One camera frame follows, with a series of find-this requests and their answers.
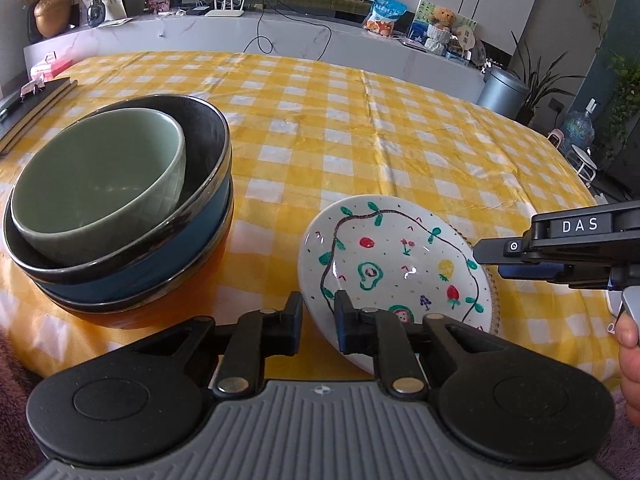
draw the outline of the hand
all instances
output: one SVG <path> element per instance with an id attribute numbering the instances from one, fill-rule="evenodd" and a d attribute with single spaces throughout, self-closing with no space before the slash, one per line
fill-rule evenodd
<path id="1" fill-rule="evenodd" d="M 622 379 L 620 389 L 626 399 L 626 416 L 634 426 L 640 426 L 640 347 L 638 326 L 626 312 L 616 324 L 616 339 L 620 343 L 618 361 Z"/>

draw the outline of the silver trash can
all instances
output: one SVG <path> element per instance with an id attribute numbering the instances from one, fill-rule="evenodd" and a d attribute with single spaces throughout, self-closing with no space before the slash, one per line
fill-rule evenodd
<path id="1" fill-rule="evenodd" d="M 476 104 L 509 119 L 515 119 L 529 95 L 529 87 L 497 66 L 484 74 L 484 88 Z"/>

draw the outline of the cable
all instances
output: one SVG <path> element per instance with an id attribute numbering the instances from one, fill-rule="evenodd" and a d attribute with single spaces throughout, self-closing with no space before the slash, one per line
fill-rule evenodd
<path id="1" fill-rule="evenodd" d="M 278 0 L 276 2 L 276 4 L 283 4 L 283 3 L 280 0 Z M 295 9 L 291 9 L 291 7 L 289 7 L 287 4 L 283 4 L 283 5 L 285 7 L 287 7 L 287 9 L 293 10 L 293 12 L 297 12 Z M 320 54 L 320 57 L 318 59 L 316 59 L 316 61 L 320 61 L 322 59 L 322 56 L 324 56 L 324 53 L 326 52 L 327 47 L 329 46 L 329 43 L 331 41 L 331 36 L 333 35 L 331 27 L 325 25 L 324 23 L 312 23 L 312 22 L 308 22 L 306 20 L 297 20 L 295 18 L 287 16 L 286 14 L 283 14 L 276 7 L 271 7 L 271 9 L 275 10 L 279 15 L 284 16 L 285 18 L 287 18 L 288 20 L 291 20 L 292 22 L 301 22 L 301 23 L 306 23 L 308 25 L 315 25 L 316 27 L 324 27 L 326 30 L 329 31 L 329 39 L 326 40 L 326 45 L 324 46 L 324 50 L 322 51 L 322 54 Z"/>
<path id="2" fill-rule="evenodd" d="M 260 19 L 258 20 L 257 25 L 255 26 L 255 38 L 253 38 L 249 43 L 247 43 L 247 46 L 244 48 L 244 50 L 242 51 L 242 53 L 244 54 L 246 52 L 246 50 L 251 46 L 251 44 L 254 41 L 258 42 L 258 48 L 260 49 L 260 51 L 263 54 L 267 54 L 269 55 L 271 52 L 273 52 L 273 42 L 267 38 L 266 36 L 261 36 L 260 35 L 260 22 L 262 21 L 262 17 L 264 16 L 264 2 L 262 3 L 262 13 L 260 14 Z M 264 50 L 261 46 L 260 46 L 260 38 L 262 38 L 263 40 L 267 40 L 269 42 L 269 46 L 271 47 L 270 51 L 266 51 Z"/>

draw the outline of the yellow checkered tablecloth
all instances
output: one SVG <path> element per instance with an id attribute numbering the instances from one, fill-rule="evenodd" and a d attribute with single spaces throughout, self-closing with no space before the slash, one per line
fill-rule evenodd
<path id="1" fill-rule="evenodd" d="M 234 150 L 236 209 L 216 272 L 179 288 L 184 317 L 233 322 L 281 308 L 298 288 L 302 234 L 345 196 L 392 194 L 430 209 L 469 241 L 519 235 L 537 212 L 593 205 L 548 141 L 484 108 L 401 80 L 299 59 L 205 52 L 91 58 L 66 74 L 79 86 L 0 162 L 6 201 L 30 156 L 71 122 L 107 104 L 158 92 L 191 94 L 224 113 Z M 616 374 L 602 292 L 501 280 L 500 334 L 578 365 Z M 151 332 L 94 326 L 47 300 L 0 254 L 0 325 L 18 357 L 48 376 Z M 272 358 L 268 376 L 359 378 L 305 316 L 300 354 Z"/>

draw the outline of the green bowl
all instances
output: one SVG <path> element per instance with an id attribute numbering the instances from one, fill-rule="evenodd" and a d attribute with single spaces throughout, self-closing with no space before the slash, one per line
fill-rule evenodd
<path id="1" fill-rule="evenodd" d="M 11 215 L 25 240 L 67 266 L 144 235 L 175 208 L 186 152 L 180 124 L 148 108 L 88 117 L 50 140 L 14 186 Z"/>

